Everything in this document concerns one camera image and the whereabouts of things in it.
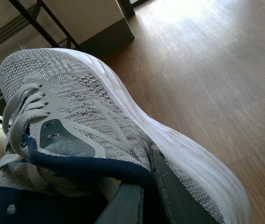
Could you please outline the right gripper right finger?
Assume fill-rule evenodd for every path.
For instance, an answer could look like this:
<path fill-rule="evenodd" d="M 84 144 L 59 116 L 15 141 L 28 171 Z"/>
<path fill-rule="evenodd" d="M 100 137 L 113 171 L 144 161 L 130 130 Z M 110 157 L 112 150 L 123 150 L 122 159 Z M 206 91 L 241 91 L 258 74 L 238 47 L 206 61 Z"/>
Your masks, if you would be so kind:
<path fill-rule="evenodd" d="M 151 171 L 169 224 L 215 224 L 217 221 L 192 197 L 165 162 L 152 150 Z"/>

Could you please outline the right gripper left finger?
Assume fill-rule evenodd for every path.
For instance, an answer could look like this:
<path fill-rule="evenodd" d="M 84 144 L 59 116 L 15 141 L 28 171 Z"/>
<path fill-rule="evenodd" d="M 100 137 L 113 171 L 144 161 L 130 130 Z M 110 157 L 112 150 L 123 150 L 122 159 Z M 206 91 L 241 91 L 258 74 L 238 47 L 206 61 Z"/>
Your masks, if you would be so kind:
<path fill-rule="evenodd" d="M 143 223 L 144 190 L 140 185 L 121 183 L 115 196 L 96 220 L 97 224 Z"/>

